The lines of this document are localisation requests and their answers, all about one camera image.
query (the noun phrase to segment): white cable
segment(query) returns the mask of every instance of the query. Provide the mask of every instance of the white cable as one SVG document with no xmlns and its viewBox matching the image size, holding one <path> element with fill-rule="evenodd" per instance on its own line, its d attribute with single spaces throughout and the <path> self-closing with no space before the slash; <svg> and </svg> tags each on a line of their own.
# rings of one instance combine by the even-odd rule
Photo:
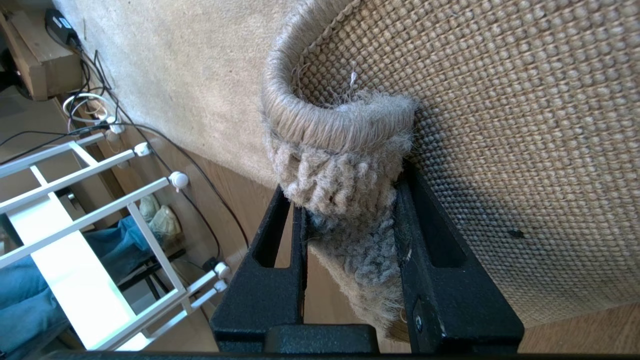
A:
<svg viewBox="0 0 640 360">
<path fill-rule="evenodd" d="M 87 114 L 87 115 L 93 115 L 93 114 L 97 113 L 98 111 L 100 111 L 102 109 L 104 109 L 104 106 L 102 106 L 102 104 L 98 102 L 98 107 L 95 110 L 85 111 L 84 113 Z"/>
<path fill-rule="evenodd" d="M 75 114 L 76 111 L 80 108 L 80 106 L 82 106 L 82 104 L 86 103 L 87 101 L 89 101 L 89 99 L 87 100 L 82 100 L 78 105 L 76 105 L 76 107 L 71 111 L 72 114 Z M 71 118 L 69 118 L 69 120 L 67 121 L 67 132 L 70 133 L 71 132 Z"/>
<path fill-rule="evenodd" d="M 64 104 L 62 104 L 62 110 L 65 112 L 65 114 L 66 114 L 67 116 L 69 116 L 69 110 L 68 110 L 68 107 L 70 106 L 70 103 L 74 100 L 74 98 L 75 98 L 75 99 L 80 99 L 80 98 L 83 98 L 83 97 L 88 98 L 87 100 L 85 100 L 85 102 L 86 102 L 86 101 L 89 101 L 89 100 L 91 100 L 91 99 L 93 99 L 93 98 L 95 98 L 95 99 L 100 99 L 100 100 L 102 100 L 104 103 L 108 104 L 108 105 L 109 105 L 109 106 L 111 106 L 111 108 L 113 108 L 113 109 L 115 109 L 115 108 L 116 108 L 115 104 L 113 104 L 113 101 L 111 101 L 111 100 L 109 100 L 109 99 L 107 99 L 107 98 L 105 98 L 105 97 L 103 97 L 103 96 L 101 96 L 101 95 L 93 94 L 93 93 L 90 93 L 90 92 L 81 92 L 80 94 L 70 96 L 67 100 L 65 100 Z M 74 114 L 74 113 L 77 111 L 77 109 L 80 107 L 80 104 L 79 104 L 79 105 L 77 105 L 77 106 L 72 110 L 71 114 Z M 99 122 L 102 122 L 102 120 L 90 120 L 90 119 L 83 119 L 83 118 L 81 118 L 81 117 L 76 117 L 76 116 L 71 116 L 71 118 L 72 118 L 72 119 L 74 119 L 74 120 L 76 120 L 76 121 L 88 122 L 88 123 L 90 123 L 90 124 L 98 124 Z"/>
</svg>

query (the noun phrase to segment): sisal scratching surface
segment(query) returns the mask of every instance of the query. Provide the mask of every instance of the sisal scratching surface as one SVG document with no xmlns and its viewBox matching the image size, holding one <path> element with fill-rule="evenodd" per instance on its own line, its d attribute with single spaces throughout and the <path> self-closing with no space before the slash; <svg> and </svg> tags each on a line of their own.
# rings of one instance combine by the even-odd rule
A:
<svg viewBox="0 0 640 360">
<path fill-rule="evenodd" d="M 411 159 L 532 326 L 640 300 L 639 13 L 353 1 L 292 90 L 324 107 L 362 89 L 419 100 Z"/>
</svg>

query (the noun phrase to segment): white knob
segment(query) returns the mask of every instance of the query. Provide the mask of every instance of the white knob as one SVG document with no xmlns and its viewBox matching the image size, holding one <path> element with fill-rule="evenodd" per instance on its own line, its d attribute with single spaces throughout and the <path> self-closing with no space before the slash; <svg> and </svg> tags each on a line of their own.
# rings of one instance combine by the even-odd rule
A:
<svg viewBox="0 0 640 360">
<path fill-rule="evenodd" d="M 213 284 L 213 288 L 216 289 L 217 292 L 221 293 L 227 289 L 227 283 L 224 280 L 219 280 Z"/>
<path fill-rule="evenodd" d="M 118 122 L 116 122 L 115 117 L 113 116 L 108 117 L 107 123 L 109 124 L 109 128 L 111 129 L 111 131 L 113 131 L 115 134 L 124 133 L 124 125 L 118 125 L 120 121 L 118 120 Z"/>
<path fill-rule="evenodd" d="M 149 144 L 147 144 L 146 142 L 143 142 L 136 145 L 133 148 L 133 152 L 135 152 L 136 155 L 138 156 L 146 156 L 151 154 L 151 149 L 149 148 Z"/>
<path fill-rule="evenodd" d="M 180 189 L 184 189 L 187 184 L 189 184 L 189 177 L 182 172 L 174 171 L 171 175 L 169 175 L 169 182 L 175 188 L 176 192 L 179 192 Z"/>
<path fill-rule="evenodd" d="M 220 262 L 213 268 L 213 272 L 215 272 L 220 279 L 226 279 L 229 274 L 231 274 L 231 268 L 229 268 L 227 264 Z"/>
</svg>

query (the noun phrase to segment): bolt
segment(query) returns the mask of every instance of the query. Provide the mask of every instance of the bolt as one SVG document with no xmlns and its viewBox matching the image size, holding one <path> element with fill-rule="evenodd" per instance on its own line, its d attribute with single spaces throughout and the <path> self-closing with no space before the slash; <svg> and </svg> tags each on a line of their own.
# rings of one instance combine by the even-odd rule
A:
<svg viewBox="0 0 640 360">
<path fill-rule="evenodd" d="M 415 328 L 418 332 L 422 332 L 422 318 L 420 315 L 415 317 Z"/>
</svg>

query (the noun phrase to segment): person's leg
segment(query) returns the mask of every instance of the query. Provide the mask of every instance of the person's leg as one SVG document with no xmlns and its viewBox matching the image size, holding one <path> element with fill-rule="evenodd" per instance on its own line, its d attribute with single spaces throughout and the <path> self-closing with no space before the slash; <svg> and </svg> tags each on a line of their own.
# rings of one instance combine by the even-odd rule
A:
<svg viewBox="0 0 640 360">
<path fill-rule="evenodd" d="M 177 217 L 167 206 L 160 208 L 149 227 L 160 245 L 181 232 Z M 115 282 L 121 281 L 153 254 L 131 216 L 121 219 L 117 229 L 86 233 L 84 238 Z"/>
<path fill-rule="evenodd" d="M 41 293 L 47 287 L 31 256 L 0 269 L 0 311 Z"/>
<path fill-rule="evenodd" d="M 89 246 L 115 282 L 129 275 L 142 261 L 151 256 L 142 232 L 131 216 L 121 219 L 116 229 L 85 233 Z"/>
<path fill-rule="evenodd" d="M 68 325 L 67 316 L 47 287 L 34 297 L 0 310 L 0 351 L 7 353 L 9 359 L 22 359 L 34 348 L 46 345 L 43 341 L 51 339 L 52 332 L 64 325 Z"/>
</svg>

